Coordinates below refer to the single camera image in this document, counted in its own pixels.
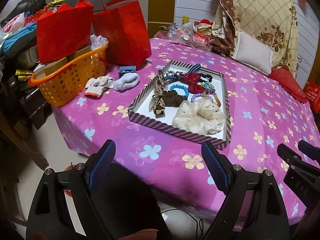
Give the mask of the cream dotted scrunchie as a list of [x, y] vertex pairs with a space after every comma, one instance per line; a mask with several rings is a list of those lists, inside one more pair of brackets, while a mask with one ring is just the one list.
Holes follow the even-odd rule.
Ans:
[[201, 98], [194, 102], [184, 100], [172, 119], [172, 125], [188, 132], [208, 135], [221, 132], [226, 119], [217, 103]]

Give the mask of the leopard ribbon brown scrunchie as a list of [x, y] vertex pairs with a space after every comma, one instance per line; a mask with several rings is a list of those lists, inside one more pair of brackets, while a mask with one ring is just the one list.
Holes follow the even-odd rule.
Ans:
[[149, 103], [149, 111], [155, 117], [160, 118], [165, 116], [166, 107], [179, 107], [180, 104], [187, 100], [187, 96], [179, 95], [175, 90], [165, 90], [167, 82], [161, 70], [155, 76], [155, 87], [153, 96]]

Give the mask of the red satin bow clip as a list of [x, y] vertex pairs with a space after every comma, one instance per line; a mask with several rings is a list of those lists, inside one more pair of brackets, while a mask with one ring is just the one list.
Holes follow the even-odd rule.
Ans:
[[198, 84], [200, 80], [199, 74], [189, 73], [189, 74], [181, 74], [181, 79], [188, 84], [188, 90], [192, 94], [199, 94], [205, 91], [205, 88]]

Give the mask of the blue striped strap wristwatch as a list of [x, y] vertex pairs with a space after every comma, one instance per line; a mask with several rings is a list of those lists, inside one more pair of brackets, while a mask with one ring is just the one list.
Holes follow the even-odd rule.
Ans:
[[195, 64], [193, 65], [186, 73], [185, 75], [189, 75], [190, 73], [195, 73], [197, 72], [201, 67], [201, 64]]

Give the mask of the beige knit glove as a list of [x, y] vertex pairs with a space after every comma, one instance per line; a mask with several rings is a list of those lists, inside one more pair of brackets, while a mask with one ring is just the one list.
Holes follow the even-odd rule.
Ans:
[[85, 96], [92, 99], [100, 99], [102, 94], [113, 88], [114, 78], [109, 75], [91, 78], [85, 85]]

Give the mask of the striped white tray box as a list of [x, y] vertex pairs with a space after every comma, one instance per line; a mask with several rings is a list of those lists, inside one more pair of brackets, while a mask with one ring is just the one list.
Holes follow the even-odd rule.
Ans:
[[231, 142], [227, 86], [222, 73], [170, 61], [131, 103], [137, 124], [223, 150]]

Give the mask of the red paper bag right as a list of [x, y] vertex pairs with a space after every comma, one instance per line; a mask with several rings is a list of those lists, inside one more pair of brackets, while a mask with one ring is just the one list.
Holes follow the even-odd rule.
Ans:
[[310, 103], [310, 108], [314, 113], [319, 113], [320, 111], [320, 90], [319, 85], [310, 81], [304, 89], [304, 93]]

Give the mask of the orange plastic basket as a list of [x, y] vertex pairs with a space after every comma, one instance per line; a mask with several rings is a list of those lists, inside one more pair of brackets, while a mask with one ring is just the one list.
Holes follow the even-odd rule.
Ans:
[[28, 80], [28, 85], [38, 87], [50, 105], [63, 106], [85, 88], [89, 79], [106, 74], [107, 48], [108, 45], [105, 45], [76, 57], [52, 74], [40, 79], [32, 75]]

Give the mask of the white rolled sock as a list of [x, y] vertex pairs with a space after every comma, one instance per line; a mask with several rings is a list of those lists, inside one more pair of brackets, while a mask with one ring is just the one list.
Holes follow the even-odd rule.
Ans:
[[139, 83], [139, 80], [140, 78], [137, 73], [126, 73], [114, 82], [113, 88], [117, 92], [122, 92], [136, 87], [136, 85]]

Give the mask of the blue square hair claw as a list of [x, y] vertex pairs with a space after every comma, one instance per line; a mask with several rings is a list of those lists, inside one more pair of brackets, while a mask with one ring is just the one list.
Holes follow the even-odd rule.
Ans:
[[135, 73], [136, 72], [136, 66], [120, 66], [118, 71], [118, 76], [121, 78], [126, 73]]

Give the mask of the red heart cushion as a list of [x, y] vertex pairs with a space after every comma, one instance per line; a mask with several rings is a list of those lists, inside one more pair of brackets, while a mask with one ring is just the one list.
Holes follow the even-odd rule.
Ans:
[[283, 87], [294, 99], [300, 103], [307, 103], [308, 99], [306, 94], [287, 68], [273, 69], [268, 77], [278, 81], [281, 87]]

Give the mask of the white small pillow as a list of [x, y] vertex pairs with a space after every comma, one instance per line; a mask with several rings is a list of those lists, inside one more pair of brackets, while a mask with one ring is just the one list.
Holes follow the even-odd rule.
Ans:
[[268, 76], [272, 70], [273, 48], [239, 29], [232, 59]]

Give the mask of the red gift bag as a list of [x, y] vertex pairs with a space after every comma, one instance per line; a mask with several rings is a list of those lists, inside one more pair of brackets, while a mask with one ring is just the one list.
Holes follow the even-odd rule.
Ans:
[[138, 0], [112, 0], [93, 16], [95, 35], [108, 40], [107, 62], [143, 68], [151, 54], [148, 30]]
[[88, 45], [94, 6], [79, 0], [71, 7], [63, 3], [56, 12], [47, 12], [36, 23], [39, 61], [57, 61]]

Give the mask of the clear plastic bag pile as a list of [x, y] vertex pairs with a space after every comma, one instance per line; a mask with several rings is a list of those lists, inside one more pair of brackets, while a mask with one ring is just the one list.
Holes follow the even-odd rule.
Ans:
[[198, 33], [193, 23], [183, 25], [172, 23], [168, 29], [167, 38], [200, 50], [212, 51], [210, 36]]

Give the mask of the floral beige quilt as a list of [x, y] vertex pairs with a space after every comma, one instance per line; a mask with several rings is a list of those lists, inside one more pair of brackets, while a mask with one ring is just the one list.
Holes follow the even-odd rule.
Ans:
[[226, 23], [225, 38], [213, 39], [222, 53], [235, 53], [242, 30], [273, 50], [273, 69], [284, 67], [296, 75], [298, 22], [294, 0], [219, 0], [216, 16]]

